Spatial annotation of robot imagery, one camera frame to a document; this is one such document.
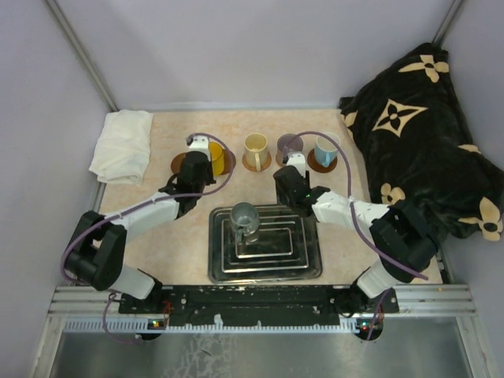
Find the yellow mug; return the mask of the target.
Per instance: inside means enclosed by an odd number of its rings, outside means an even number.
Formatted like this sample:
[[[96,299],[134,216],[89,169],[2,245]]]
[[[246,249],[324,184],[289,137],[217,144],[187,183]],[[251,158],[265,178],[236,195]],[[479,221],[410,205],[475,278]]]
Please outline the yellow mug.
[[[214,176],[219,176],[224,172],[225,159],[224,148],[216,142],[209,143],[209,152]]]

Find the reddish brown wooden coaster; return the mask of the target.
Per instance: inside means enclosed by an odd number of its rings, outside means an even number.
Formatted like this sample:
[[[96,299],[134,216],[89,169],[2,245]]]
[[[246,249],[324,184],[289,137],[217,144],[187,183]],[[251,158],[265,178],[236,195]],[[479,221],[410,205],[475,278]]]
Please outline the reddish brown wooden coaster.
[[[236,159],[235,155],[231,151],[224,151],[224,171],[222,172],[223,175],[229,174],[232,168],[236,164]]]

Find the dark brown wooden coaster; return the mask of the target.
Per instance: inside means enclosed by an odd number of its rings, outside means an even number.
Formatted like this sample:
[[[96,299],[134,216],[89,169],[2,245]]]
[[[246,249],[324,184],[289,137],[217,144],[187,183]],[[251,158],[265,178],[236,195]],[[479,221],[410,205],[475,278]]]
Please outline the dark brown wooden coaster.
[[[335,167],[337,166],[338,164],[338,158],[335,157],[333,159],[333,161],[329,164],[328,167],[324,167],[323,165],[320,165],[317,161],[316,161],[316,158],[315,158],[315,153],[314,153],[314,149],[312,149],[309,153],[308,153],[308,157],[307,157],[307,164],[308,166],[315,172],[319,172],[319,173],[329,173],[331,171],[333,171],[335,169]]]

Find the light woven coaster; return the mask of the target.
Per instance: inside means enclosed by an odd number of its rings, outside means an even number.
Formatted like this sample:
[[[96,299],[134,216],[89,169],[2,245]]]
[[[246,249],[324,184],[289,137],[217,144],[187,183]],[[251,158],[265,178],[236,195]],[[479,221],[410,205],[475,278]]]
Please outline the light woven coaster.
[[[281,153],[276,154],[276,163],[279,167],[281,167],[281,168],[284,167],[287,161],[288,161],[287,155],[284,155]]]

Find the purple translucent cup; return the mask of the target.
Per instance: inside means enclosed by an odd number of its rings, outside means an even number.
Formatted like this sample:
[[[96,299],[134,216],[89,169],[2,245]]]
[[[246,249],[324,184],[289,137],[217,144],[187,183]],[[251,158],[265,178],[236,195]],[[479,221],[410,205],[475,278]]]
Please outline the purple translucent cup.
[[[304,147],[304,142],[296,134],[287,133],[278,138],[277,143],[277,153],[276,157],[282,159],[285,153],[291,151],[302,152]]]

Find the white and blue mug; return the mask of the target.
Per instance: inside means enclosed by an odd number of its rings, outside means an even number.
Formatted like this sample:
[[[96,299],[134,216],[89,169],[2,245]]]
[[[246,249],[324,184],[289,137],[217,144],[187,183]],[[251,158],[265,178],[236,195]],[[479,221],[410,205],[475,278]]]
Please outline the white and blue mug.
[[[339,152],[333,142],[339,144],[340,140],[337,134],[325,132],[324,136],[318,136],[314,147],[314,157],[320,166],[328,168],[336,159]]]

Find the tan woven coaster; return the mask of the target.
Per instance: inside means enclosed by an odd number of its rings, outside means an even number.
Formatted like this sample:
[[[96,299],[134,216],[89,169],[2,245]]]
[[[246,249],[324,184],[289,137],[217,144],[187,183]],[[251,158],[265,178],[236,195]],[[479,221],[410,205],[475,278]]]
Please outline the tan woven coaster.
[[[271,154],[268,154],[265,163],[261,166],[261,168],[259,170],[257,170],[257,168],[255,166],[252,166],[252,165],[248,164],[248,162],[246,160],[246,155],[245,154],[242,156],[242,164],[243,164],[243,166],[247,170],[249,170],[251,172],[257,172],[257,171],[262,172],[262,171],[265,171],[271,165],[271,163],[272,163],[272,157],[271,157]]]

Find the cream mug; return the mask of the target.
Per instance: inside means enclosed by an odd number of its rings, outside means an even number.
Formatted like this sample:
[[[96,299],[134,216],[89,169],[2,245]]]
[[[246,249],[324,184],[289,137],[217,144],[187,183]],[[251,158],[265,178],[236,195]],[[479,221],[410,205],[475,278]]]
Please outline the cream mug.
[[[248,135],[244,141],[245,162],[255,172],[260,172],[268,160],[268,140],[261,133]]]

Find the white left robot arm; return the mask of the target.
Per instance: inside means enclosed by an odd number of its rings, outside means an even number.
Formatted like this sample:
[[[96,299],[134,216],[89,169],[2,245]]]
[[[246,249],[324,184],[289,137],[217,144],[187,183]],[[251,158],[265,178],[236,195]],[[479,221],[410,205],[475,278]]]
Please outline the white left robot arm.
[[[109,215],[83,214],[62,257],[62,272],[70,272],[96,291],[129,295],[149,313],[159,310],[164,302],[163,292],[155,288],[159,282],[124,263],[125,247],[144,232],[188,213],[205,187],[214,183],[208,156],[186,153],[180,171],[145,202]]]

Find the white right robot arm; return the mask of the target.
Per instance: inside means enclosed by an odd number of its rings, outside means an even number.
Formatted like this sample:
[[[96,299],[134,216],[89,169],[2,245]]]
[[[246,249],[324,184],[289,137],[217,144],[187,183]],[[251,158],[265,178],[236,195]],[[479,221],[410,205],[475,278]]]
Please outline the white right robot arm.
[[[293,166],[281,168],[273,178],[281,204],[301,217],[356,232],[377,253],[378,260],[351,285],[352,303],[360,311],[373,309],[380,295],[397,284],[427,279],[423,271],[437,254],[439,240],[411,203],[375,204],[310,187],[308,176]]]

